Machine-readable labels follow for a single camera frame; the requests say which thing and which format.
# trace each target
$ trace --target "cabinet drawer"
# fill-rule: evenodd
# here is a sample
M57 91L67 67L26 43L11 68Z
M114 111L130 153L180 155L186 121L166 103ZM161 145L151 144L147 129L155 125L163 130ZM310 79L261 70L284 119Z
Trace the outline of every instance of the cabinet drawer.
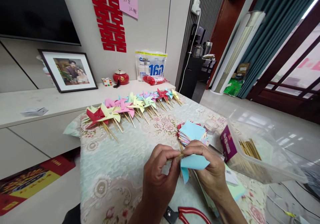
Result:
M0 129L0 180L49 158L7 128Z
M70 122L84 112L80 110L9 128L48 156L55 157L80 146L79 138L64 135L63 131Z

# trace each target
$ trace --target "finger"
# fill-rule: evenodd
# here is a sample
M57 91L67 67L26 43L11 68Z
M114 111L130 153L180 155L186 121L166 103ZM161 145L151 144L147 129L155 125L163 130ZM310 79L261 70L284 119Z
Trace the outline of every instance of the finger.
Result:
M178 157L181 154L180 151L176 150L164 150L154 159L152 163L152 169L156 175L161 175L163 166L167 163L168 159Z
M160 154L161 151L168 151L168 150L173 150L173 148L171 146L162 145L162 144L156 145L156 147L153 149L151 153L149 160L152 162Z
M201 141L193 140L187 146L205 146Z
M206 158L207 161L210 163L213 163L217 158L219 158L218 155L215 153L212 153L211 151L208 150L208 148L205 145L201 146L186 146L186 148L182 151L184 155L201 155Z
M180 174L180 158L175 157L171 162L171 167L168 174L168 182L176 186Z

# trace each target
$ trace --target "red double happiness decoration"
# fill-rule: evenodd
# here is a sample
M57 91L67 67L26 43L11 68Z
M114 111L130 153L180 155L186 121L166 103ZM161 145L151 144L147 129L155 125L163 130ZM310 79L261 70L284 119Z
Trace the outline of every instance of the red double happiness decoration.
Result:
M119 0L92 0L103 49L127 52Z

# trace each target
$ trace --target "floor air conditioner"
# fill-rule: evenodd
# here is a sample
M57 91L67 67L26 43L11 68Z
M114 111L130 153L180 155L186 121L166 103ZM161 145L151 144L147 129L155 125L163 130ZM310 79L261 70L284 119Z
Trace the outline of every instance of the floor air conditioner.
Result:
M217 77L213 82L210 90L212 93L219 95L223 94L224 89L229 83L235 69L239 65L239 62L241 61L265 15L266 14L263 11L256 10L247 13L243 17Z

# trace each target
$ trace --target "purple box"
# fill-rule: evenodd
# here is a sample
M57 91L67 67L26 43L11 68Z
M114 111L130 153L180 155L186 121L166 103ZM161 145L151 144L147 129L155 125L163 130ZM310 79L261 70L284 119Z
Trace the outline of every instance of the purple box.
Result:
M220 140L223 146L224 161L227 163L237 153L228 125L221 133Z

